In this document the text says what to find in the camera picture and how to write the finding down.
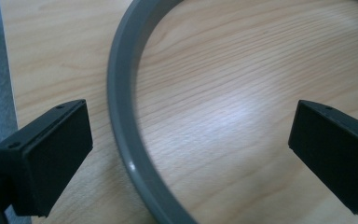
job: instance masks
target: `light wood tabletop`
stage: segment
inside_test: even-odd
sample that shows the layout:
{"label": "light wood tabletop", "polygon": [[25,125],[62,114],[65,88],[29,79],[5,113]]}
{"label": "light wood tabletop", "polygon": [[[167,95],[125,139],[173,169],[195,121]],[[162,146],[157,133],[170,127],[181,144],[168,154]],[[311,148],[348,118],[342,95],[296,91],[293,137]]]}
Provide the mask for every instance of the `light wood tabletop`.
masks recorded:
{"label": "light wood tabletop", "polygon": [[[154,223],[111,131],[106,70],[130,0],[0,0],[20,127],[84,98],[94,149],[34,223]],[[358,1],[185,0],[151,35],[139,126],[200,223],[358,223],[287,146],[300,99],[358,118]]]}

